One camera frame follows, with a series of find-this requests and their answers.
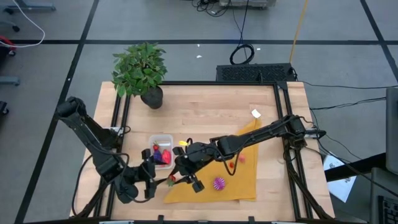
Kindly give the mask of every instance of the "plastic container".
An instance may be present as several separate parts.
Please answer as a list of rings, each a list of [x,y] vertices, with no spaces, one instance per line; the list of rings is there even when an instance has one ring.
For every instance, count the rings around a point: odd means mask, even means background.
[[[156,165],[155,170],[162,170],[162,169],[171,169],[174,167],[174,154],[173,154],[173,136],[169,134],[155,134],[149,138],[149,149],[150,153],[154,154],[154,144],[155,142],[159,146],[159,151],[162,153],[164,150],[168,150],[170,152],[170,163],[166,165]]]

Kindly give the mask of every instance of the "keyboard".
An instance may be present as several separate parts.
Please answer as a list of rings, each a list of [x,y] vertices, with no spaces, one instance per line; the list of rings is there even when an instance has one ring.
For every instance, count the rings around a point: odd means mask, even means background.
[[[379,223],[398,224],[398,200],[379,196]]]

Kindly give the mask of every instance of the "orange cloth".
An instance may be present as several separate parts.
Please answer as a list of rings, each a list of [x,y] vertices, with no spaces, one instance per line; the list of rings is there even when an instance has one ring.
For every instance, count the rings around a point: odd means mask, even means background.
[[[255,119],[236,134],[244,134],[261,127],[261,120]],[[195,193],[191,184],[174,185],[164,198],[164,203],[175,202],[219,202],[227,200],[256,200],[256,175],[257,175],[258,144],[246,147],[241,154],[244,163],[238,161],[236,173],[230,176],[222,162],[213,161],[197,172],[197,177],[205,189]],[[235,157],[227,161],[235,162]],[[216,177],[224,178],[226,186],[223,190],[215,190],[213,181]]]

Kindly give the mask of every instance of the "wooden tabletop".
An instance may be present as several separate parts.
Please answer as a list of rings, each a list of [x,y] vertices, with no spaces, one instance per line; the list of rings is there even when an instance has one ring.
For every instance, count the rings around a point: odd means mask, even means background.
[[[278,119],[275,96],[271,86],[195,86],[162,85],[164,102],[160,109],[152,110],[139,97],[131,98],[127,125],[131,132],[125,135],[123,152],[130,155],[130,166],[138,166],[141,151],[149,147],[153,134],[171,134],[174,142],[193,138],[208,142],[209,138],[234,134],[253,120],[251,111],[257,109],[262,116],[262,125]],[[303,83],[289,83],[289,96],[294,114],[311,121],[307,96]],[[285,112],[283,94],[280,92]],[[95,121],[102,127],[109,127],[114,108],[116,92],[111,82],[104,82],[96,106]],[[121,101],[118,122],[123,112]],[[316,140],[308,139],[308,147],[318,150]],[[294,221],[292,199],[286,165],[282,158],[281,138],[274,138],[259,144],[257,164],[257,199],[255,202],[234,200],[213,203],[171,203],[164,204],[168,192],[167,184],[158,186],[155,198],[147,203],[122,204],[115,197],[112,219],[156,220],[164,215],[165,220],[229,220],[245,221],[254,216],[257,221]],[[302,160],[309,191],[323,209],[334,217],[330,195],[319,154],[302,149]],[[167,177],[169,170],[160,170],[156,179]],[[87,163],[80,179],[76,196],[76,209],[80,211],[98,188],[100,177],[92,162]],[[140,190],[137,199],[143,199],[144,184],[136,184]],[[300,212],[305,217],[302,194],[297,188]],[[101,214],[104,215],[104,196]]]

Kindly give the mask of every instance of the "purple toy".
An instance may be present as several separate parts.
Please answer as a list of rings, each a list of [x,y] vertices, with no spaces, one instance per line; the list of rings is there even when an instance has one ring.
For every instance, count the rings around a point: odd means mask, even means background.
[[[154,159],[159,162],[163,162],[162,153],[159,150],[154,151]]]
[[[225,188],[225,180],[221,177],[216,177],[213,181],[213,187],[216,190],[223,190]]]

